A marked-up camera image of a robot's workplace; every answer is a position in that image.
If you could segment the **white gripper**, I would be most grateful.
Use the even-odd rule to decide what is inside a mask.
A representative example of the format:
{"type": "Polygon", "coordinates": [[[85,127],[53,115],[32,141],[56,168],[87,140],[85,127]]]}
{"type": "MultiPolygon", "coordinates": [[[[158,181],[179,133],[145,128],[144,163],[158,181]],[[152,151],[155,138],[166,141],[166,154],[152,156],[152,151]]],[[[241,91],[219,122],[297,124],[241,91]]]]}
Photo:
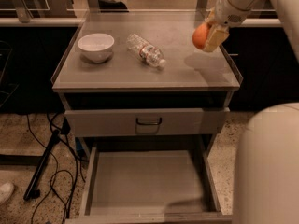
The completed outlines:
{"type": "Polygon", "coordinates": [[[217,0],[206,18],[206,22],[212,26],[203,51],[213,52],[228,38],[228,27],[240,25],[249,12],[250,0],[217,0]]]}

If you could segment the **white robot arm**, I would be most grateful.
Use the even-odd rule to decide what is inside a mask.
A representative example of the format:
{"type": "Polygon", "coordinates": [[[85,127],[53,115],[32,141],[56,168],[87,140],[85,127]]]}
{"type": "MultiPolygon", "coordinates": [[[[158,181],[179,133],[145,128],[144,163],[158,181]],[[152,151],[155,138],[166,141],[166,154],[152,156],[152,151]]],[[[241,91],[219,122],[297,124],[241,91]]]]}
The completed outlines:
{"type": "MultiPolygon", "coordinates": [[[[210,24],[236,27],[259,0],[217,0],[210,24]]],[[[299,51],[299,0],[271,0],[299,51]]],[[[268,107],[249,121],[235,158],[232,224],[299,224],[299,105],[268,107]]]]}

